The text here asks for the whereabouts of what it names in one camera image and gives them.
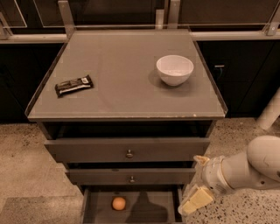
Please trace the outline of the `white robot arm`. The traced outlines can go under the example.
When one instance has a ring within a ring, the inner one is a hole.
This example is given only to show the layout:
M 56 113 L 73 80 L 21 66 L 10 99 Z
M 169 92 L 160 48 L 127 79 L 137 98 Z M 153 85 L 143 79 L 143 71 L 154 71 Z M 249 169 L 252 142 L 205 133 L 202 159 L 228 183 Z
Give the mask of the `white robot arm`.
M 187 191 L 178 212 L 187 216 L 210 204 L 215 197 L 239 189 L 271 190 L 280 187 L 280 138 L 258 136 L 245 151 L 230 157 L 205 157 L 194 160 L 202 168 L 202 185 Z

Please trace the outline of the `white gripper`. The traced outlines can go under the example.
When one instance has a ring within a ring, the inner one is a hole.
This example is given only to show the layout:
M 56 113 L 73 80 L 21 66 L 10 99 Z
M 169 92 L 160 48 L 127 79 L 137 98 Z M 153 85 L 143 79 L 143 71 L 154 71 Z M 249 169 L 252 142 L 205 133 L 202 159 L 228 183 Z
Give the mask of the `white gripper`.
M 210 204 L 214 200 L 214 194 L 227 195 L 235 191 L 222 173 L 221 165 L 224 158 L 224 156 L 219 156 L 210 159 L 200 155 L 193 157 L 197 163 L 203 165 L 201 177 L 204 185 L 194 185 L 187 191 L 187 195 L 178 207 L 181 215 L 187 216 Z

